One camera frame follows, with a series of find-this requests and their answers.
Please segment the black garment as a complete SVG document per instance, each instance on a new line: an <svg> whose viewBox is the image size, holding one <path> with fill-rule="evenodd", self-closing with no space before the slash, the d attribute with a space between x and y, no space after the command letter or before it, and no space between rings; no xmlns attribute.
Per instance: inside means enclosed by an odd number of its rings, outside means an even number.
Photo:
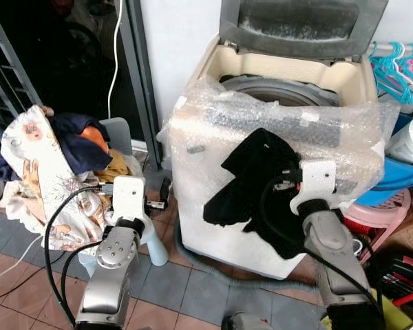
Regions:
<svg viewBox="0 0 413 330"><path fill-rule="evenodd" d="M270 192L264 204L267 218L262 216L260 205L268 183L285 170L297 170L300 160L278 135L254 130L220 164L234 179L204 205L204 222L219 226L246 223L242 230L257 233L279 257L289 260L298 256L303 252L304 233L303 219L289 208L295 194Z"/></svg>

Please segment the cream top-load washing machine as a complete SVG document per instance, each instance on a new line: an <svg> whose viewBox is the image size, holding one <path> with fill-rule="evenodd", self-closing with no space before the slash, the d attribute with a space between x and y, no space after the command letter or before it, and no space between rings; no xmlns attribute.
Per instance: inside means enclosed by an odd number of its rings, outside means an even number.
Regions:
<svg viewBox="0 0 413 330"><path fill-rule="evenodd" d="M338 62L327 65L313 60L245 53L220 44L213 44L204 55L185 91L198 79L213 78L220 84L223 76L270 78L273 82L291 83L295 87L314 86L323 94L339 98L338 102L327 107L378 102L372 68L367 59L358 63ZM220 85L226 90L235 91L228 85ZM182 204L178 198L176 201L180 220L178 238L182 240L184 249L276 279L286 278L303 258L303 254L289 260L279 257L275 249L257 236L257 233L242 230L246 223L220 226L204 222L202 214L205 203Z"/></svg>

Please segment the turquoise plastic clothes hanger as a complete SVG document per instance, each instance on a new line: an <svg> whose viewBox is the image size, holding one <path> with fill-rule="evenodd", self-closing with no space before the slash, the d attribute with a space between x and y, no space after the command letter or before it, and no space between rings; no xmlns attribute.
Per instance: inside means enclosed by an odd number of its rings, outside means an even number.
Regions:
<svg viewBox="0 0 413 330"><path fill-rule="evenodd" d="M377 88L385 92L385 94L396 98L396 100L400 100L404 92L403 88L399 87L399 83L394 79L395 76L399 74L399 69L396 68L395 58L404 53L405 46L402 46L399 42L392 42L390 47L392 50L388 56L383 58L374 56L377 50L381 50L381 46L379 46L377 42L373 42L370 60Z"/></svg>
<svg viewBox="0 0 413 330"><path fill-rule="evenodd" d="M413 104L413 43L405 46L401 42L392 42L393 55L392 68L405 83L405 91L408 100Z"/></svg>

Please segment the grey washing machine lid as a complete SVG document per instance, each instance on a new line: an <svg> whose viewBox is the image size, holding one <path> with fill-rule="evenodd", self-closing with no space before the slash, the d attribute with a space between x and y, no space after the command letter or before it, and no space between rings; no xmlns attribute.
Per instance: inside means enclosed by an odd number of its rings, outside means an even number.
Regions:
<svg viewBox="0 0 413 330"><path fill-rule="evenodd" d="M222 0L218 34L248 50L295 58L361 56L388 0Z"/></svg>

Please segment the mustard yellow garment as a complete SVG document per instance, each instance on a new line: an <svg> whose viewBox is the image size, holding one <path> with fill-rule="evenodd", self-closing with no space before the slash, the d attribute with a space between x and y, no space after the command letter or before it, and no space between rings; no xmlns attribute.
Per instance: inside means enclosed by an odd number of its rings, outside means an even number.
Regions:
<svg viewBox="0 0 413 330"><path fill-rule="evenodd" d="M109 150L109 156L112 157L112 160L105 169L94 170L94 176L100 183L112 184L117 176L130 176L132 174L125 159L125 154L120 151Z"/></svg>

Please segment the clear bubble wrap sheet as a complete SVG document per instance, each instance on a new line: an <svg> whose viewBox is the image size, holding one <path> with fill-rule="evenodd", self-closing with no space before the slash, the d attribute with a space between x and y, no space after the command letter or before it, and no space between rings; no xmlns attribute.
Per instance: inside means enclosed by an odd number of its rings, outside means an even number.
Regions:
<svg viewBox="0 0 413 330"><path fill-rule="evenodd" d="M286 107L226 90L205 76L178 101L161 132L168 149L176 198L205 204L231 182L220 164L256 129L286 141L303 158L329 158L337 166L332 206L348 207L383 176L385 144L399 115L397 104Z"/></svg>

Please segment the pale blue plastic chair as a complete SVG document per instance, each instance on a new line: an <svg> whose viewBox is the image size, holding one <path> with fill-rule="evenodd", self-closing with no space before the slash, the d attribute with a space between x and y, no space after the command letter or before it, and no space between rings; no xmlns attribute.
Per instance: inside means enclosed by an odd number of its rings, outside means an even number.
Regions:
<svg viewBox="0 0 413 330"><path fill-rule="evenodd" d="M141 164L138 163L137 159L134 157L130 128L127 121L122 118L109 118L101 120L100 123L102 123L103 126L106 126L110 138L110 141L108 142L109 147L112 150L120 151L122 154L125 154L128 167L130 167L132 171L130 176L144 177L141 170ZM147 225L143 220L140 221L144 224L145 228L142 230L138 241L140 241L141 245L147 246L150 261L153 266L160 267L165 265L169 261L169 255L167 249L162 244L162 241L160 241L160 233L156 227L154 227L152 220L151 225Z"/></svg>

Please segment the orange garment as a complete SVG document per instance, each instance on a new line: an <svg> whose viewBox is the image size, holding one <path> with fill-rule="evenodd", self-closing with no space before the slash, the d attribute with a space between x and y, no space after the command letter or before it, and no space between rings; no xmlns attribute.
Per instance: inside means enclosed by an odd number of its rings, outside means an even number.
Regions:
<svg viewBox="0 0 413 330"><path fill-rule="evenodd" d="M110 154L109 145L105 140L105 136L103 136L103 133L100 132L100 130L97 129L96 126L87 126L87 128L84 128L83 131L81 131L81 134L79 135L82 138L85 138L88 141L93 142L93 144L96 144L107 155Z"/></svg>

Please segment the navy blue garment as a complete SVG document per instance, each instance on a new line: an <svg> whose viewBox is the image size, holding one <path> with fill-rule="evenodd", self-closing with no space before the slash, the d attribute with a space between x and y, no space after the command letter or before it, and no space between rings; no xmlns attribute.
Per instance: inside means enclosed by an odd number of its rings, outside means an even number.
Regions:
<svg viewBox="0 0 413 330"><path fill-rule="evenodd" d="M62 154L75 174L105 169L112 157L103 152L96 144L81 137L81 131L89 125L95 126L110 141L108 131L99 120L87 114L59 113L48 118L56 141L61 145Z"/></svg>

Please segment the pink plastic basket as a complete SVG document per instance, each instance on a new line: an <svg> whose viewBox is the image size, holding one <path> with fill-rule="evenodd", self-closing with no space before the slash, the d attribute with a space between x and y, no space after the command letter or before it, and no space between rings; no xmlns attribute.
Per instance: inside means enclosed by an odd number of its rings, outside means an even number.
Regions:
<svg viewBox="0 0 413 330"><path fill-rule="evenodd" d="M371 251L376 252L404 223L412 201L411 192L408 189L402 189L401 192L377 206L363 206L353 203L347 210L343 211L343 214L353 223L361 224L361 226L383 228L379 236L370 242Z"/></svg>

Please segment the blue plastic basin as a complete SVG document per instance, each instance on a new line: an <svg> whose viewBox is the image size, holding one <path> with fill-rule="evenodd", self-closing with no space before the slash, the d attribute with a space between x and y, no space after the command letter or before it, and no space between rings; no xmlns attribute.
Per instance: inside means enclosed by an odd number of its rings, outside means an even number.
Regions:
<svg viewBox="0 0 413 330"><path fill-rule="evenodd" d="M390 156L385 157L385 173L370 191L389 191L413 186L413 164L399 162Z"/></svg>

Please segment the white cartoon print cloth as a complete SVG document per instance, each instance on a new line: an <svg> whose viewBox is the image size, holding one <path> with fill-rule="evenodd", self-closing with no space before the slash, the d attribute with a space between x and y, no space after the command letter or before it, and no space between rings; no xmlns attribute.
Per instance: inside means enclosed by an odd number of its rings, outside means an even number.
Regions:
<svg viewBox="0 0 413 330"><path fill-rule="evenodd" d="M76 190L96 184L91 173L74 174L50 128L52 108L33 106L19 114L1 136L0 155L18 174L1 203L33 233L48 239L49 250L72 251L102 238L110 201Z"/></svg>

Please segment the white jug with green cap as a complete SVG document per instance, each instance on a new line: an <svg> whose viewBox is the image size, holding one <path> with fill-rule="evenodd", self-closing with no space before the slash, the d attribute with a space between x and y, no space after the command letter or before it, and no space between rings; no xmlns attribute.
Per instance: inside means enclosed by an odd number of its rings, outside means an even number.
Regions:
<svg viewBox="0 0 413 330"><path fill-rule="evenodd" d="M385 152L396 161L413 164L413 120L392 135Z"/></svg>

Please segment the black tool case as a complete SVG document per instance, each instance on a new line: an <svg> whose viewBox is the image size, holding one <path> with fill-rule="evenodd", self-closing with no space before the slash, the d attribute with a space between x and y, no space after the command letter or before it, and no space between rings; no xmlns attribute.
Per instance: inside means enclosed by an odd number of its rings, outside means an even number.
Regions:
<svg viewBox="0 0 413 330"><path fill-rule="evenodd" d="M368 273L391 301L408 295L413 292L413 252L377 252L369 258Z"/></svg>

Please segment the grey robot torso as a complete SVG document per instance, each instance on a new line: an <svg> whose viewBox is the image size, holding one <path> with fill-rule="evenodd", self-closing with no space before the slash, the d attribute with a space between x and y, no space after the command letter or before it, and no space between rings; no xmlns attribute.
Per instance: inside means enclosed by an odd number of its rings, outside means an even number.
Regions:
<svg viewBox="0 0 413 330"><path fill-rule="evenodd" d="M220 330L272 330L272 327L269 321L251 313L234 312L223 318Z"/></svg>

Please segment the yellow-green plastic bin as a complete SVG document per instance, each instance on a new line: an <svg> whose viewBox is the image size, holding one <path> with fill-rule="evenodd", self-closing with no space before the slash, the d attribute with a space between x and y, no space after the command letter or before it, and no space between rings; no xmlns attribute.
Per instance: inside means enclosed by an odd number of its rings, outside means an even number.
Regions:
<svg viewBox="0 0 413 330"><path fill-rule="evenodd" d="M365 304L330 306L321 324L327 330L404 330L413 320L385 296L376 295L383 308L383 317L370 302Z"/></svg>

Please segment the dark grey door frame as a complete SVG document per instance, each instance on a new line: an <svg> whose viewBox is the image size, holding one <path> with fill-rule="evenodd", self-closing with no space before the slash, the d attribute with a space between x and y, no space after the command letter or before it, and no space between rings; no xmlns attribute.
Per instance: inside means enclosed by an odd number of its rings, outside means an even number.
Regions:
<svg viewBox="0 0 413 330"><path fill-rule="evenodd" d="M123 0L122 9L120 37L125 48L125 60L136 100L138 119L149 151L149 163L154 169L162 170L165 154L162 145L156 139L160 131L160 120L140 0Z"/></svg>

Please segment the silver hanger rail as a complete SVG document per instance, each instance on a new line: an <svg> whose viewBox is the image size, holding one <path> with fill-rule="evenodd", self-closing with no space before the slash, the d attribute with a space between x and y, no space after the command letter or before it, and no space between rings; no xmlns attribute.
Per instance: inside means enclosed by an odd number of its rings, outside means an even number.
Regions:
<svg viewBox="0 0 413 330"><path fill-rule="evenodd" d="M391 56L400 52L402 56L413 56L413 43L372 42L366 51L368 56Z"/></svg>

